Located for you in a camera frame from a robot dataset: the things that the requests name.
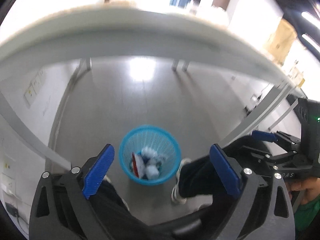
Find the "green sleeve right forearm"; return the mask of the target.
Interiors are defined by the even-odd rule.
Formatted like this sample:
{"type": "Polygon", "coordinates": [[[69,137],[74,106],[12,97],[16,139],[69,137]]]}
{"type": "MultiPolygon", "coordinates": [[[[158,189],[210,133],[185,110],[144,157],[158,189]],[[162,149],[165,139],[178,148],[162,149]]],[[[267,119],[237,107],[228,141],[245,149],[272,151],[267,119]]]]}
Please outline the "green sleeve right forearm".
{"type": "Polygon", "coordinates": [[[316,217],[319,211],[319,196],[307,204],[300,205],[295,212],[296,231],[304,231],[316,217]]]}

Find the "person's right hand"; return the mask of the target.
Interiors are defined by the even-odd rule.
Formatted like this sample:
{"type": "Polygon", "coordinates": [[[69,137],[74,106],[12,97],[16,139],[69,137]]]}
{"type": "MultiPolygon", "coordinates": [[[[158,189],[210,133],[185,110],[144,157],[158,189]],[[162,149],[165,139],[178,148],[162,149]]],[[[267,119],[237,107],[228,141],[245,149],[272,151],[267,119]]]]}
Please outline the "person's right hand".
{"type": "Polygon", "coordinates": [[[286,182],[285,185],[290,199],[292,199],[292,191],[304,191],[300,205],[308,204],[319,196],[319,178],[316,177],[286,182]]]}

